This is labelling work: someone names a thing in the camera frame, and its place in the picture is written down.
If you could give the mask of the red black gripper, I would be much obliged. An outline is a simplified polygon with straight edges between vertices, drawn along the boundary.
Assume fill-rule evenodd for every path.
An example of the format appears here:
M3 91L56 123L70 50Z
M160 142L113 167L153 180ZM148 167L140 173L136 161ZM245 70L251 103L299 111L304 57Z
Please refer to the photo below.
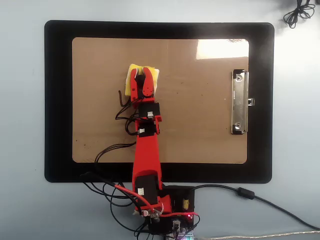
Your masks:
M159 103L155 101L155 71L150 67L142 68L143 74L134 68L130 72L130 99L138 109L140 118L155 118L160 115Z

